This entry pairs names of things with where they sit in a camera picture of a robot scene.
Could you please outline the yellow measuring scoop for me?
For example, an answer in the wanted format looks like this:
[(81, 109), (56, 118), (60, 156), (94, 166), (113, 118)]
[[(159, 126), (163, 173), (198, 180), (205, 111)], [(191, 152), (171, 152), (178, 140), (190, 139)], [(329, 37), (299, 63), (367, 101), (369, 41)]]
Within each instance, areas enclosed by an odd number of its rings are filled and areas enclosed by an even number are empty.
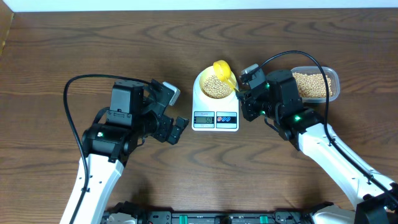
[(213, 70), (221, 82), (226, 83), (233, 91), (237, 91), (236, 81), (233, 80), (232, 71), (226, 61), (219, 60), (214, 62)]

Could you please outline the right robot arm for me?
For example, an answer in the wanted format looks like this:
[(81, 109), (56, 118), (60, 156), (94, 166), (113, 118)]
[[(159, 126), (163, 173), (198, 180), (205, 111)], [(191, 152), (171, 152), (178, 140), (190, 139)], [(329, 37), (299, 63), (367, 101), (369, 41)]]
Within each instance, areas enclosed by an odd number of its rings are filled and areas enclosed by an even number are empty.
[(244, 118), (272, 119), (272, 129), (314, 160), (354, 208), (343, 210), (325, 202), (303, 213), (302, 223), (397, 223), (397, 183), (360, 158), (322, 115), (304, 107), (290, 70), (265, 75), (252, 67), (243, 70), (240, 80), (249, 85), (237, 94)]

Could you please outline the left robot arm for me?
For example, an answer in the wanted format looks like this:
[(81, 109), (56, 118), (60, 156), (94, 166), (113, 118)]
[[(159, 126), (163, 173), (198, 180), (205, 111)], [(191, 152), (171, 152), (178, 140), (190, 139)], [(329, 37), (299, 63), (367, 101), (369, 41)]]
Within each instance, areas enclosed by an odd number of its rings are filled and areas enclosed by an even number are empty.
[(113, 85), (110, 106), (98, 111), (82, 137), (72, 127), (81, 158), (62, 223), (101, 221), (130, 154), (147, 137), (178, 143), (189, 120), (173, 119), (164, 112), (179, 94), (180, 90), (167, 82), (119, 77)]

